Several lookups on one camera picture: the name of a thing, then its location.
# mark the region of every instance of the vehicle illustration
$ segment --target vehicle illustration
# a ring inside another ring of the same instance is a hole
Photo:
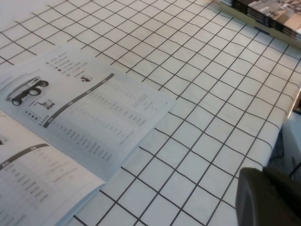
[[[8,102],[11,101],[15,106],[19,106],[22,103],[22,99],[26,96],[38,96],[42,93],[42,90],[38,86],[46,87],[48,85],[49,82],[41,80],[39,76],[34,77],[15,88],[5,100]]]
[[[53,103],[51,100],[46,100],[44,103],[36,102],[36,103],[34,104],[34,106],[37,105],[37,104],[43,106],[43,107],[46,108],[47,110],[49,110],[50,108],[52,108],[52,107],[55,105],[55,103]]]
[[[91,77],[89,77],[89,76],[81,76],[81,81],[86,81],[86,82],[88,82],[88,81],[91,81],[92,80],[92,78]]]
[[[4,145],[7,142],[7,138],[4,137],[3,135],[0,135],[0,145]]]

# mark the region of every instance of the magazine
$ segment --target magazine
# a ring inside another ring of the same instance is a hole
[[[0,225],[66,221],[173,104],[69,44],[2,74]]]
[[[239,0],[259,14],[301,34],[301,0]]]

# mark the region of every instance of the white tablecloth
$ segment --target white tablecloth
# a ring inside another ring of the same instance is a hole
[[[210,0],[69,0],[0,33],[0,70],[69,41],[177,99],[71,226],[233,226],[241,167],[267,164],[301,52]]]

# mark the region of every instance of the book stack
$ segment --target book stack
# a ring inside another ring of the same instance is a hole
[[[221,10],[301,48],[301,0],[221,0]]]

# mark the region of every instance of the open booklet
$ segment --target open booklet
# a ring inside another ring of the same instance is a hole
[[[74,213],[173,104],[69,44],[0,75],[0,225]]]

